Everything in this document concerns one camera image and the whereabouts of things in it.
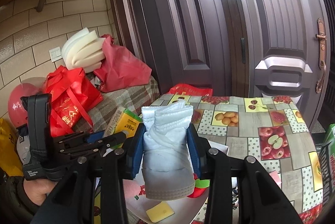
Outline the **left hand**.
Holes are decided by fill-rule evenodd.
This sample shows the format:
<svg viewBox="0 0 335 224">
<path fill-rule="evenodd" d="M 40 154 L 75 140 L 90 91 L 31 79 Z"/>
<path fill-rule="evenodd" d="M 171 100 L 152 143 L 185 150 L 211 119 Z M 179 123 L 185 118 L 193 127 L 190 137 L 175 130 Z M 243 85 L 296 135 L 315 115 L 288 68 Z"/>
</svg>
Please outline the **left hand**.
<svg viewBox="0 0 335 224">
<path fill-rule="evenodd" d="M 48 179 L 36 179 L 36 180 L 24 180 L 23 188 L 27 197 L 36 205 L 41 206 L 45 201 L 46 197 L 54 187 L 56 182 L 52 182 Z"/>
</svg>

